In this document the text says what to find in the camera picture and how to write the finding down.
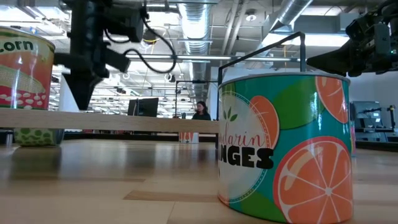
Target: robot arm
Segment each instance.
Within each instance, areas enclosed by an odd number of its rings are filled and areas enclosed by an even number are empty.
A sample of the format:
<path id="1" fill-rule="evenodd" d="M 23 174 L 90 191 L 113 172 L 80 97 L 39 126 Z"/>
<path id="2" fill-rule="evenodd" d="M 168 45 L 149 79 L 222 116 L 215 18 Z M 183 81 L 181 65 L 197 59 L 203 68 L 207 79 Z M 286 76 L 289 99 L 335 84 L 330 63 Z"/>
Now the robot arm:
<path id="1" fill-rule="evenodd" d="M 113 0 L 63 0 L 72 9 L 72 28 L 68 33 L 70 38 L 70 53 L 56 53 L 55 65 L 64 65 L 70 69 L 70 74 L 64 74 L 65 80 L 72 92 L 80 110 L 87 110 L 95 86 L 104 78 L 109 78 L 106 64 L 126 73 L 130 60 L 126 57 L 129 52 L 135 52 L 149 69 L 158 73 L 171 72 L 176 64 L 167 71 L 152 68 L 136 49 L 128 49 L 123 54 L 108 48 L 110 42 L 103 40 L 103 34 L 116 44 L 140 42 L 144 26 L 163 40 L 175 56 L 173 47 L 161 35 L 157 34 L 147 24 L 149 15 L 146 5 L 140 2 L 130 4 L 129 7 L 113 4 Z M 126 41 L 115 41 L 109 33 L 125 35 Z"/>
<path id="2" fill-rule="evenodd" d="M 398 1 L 387 0 L 355 19 L 346 33 L 349 41 L 340 49 L 308 58 L 307 64 L 350 77 L 398 70 Z"/>

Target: wooden plank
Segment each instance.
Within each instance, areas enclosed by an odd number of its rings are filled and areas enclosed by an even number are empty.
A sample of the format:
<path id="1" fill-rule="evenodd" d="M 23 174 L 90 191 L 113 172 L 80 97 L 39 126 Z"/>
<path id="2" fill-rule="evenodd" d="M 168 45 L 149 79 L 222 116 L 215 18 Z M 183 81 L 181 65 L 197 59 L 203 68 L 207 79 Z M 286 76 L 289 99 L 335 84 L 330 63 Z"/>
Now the wooden plank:
<path id="1" fill-rule="evenodd" d="M 2 128 L 218 133 L 217 121 L 0 108 Z"/>

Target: wooden floor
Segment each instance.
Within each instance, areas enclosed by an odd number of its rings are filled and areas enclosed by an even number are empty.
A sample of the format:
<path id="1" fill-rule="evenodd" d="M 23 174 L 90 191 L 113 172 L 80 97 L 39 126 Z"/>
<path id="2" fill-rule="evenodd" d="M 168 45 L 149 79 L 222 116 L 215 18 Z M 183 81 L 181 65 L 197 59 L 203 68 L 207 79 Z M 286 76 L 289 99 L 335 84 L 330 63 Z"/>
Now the wooden floor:
<path id="1" fill-rule="evenodd" d="M 358 150 L 354 219 L 398 223 L 398 153 Z M 0 147 L 0 223 L 270 223 L 216 198 L 214 144 L 64 141 Z"/>

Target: person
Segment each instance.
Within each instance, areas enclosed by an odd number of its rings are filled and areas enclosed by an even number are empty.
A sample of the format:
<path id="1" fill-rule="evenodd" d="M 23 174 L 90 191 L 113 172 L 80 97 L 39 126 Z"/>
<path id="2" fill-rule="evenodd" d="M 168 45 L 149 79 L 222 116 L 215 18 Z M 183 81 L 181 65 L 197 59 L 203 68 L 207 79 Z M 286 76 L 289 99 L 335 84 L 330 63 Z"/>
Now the person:
<path id="1" fill-rule="evenodd" d="M 197 103 L 197 110 L 196 113 L 193 115 L 192 119 L 211 121 L 211 117 L 210 114 L 207 112 L 207 106 L 205 102 L 199 101 Z"/>

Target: mandarin oranges can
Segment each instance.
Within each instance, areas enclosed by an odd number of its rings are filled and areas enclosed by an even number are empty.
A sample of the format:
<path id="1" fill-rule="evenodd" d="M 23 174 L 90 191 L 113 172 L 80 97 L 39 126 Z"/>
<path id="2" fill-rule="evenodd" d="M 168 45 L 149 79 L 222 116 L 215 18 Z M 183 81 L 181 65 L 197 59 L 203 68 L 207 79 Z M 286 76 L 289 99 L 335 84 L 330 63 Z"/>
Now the mandarin oranges can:
<path id="1" fill-rule="evenodd" d="M 47 110 L 55 46 L 0 27 L 0 107 Z"/>
<path id="2" fill-rule="evenodd" d="M 349 80 L 268 73 L 223 83 L 219 199 L 282 223 L 339 223 L 353 215 Z"/>

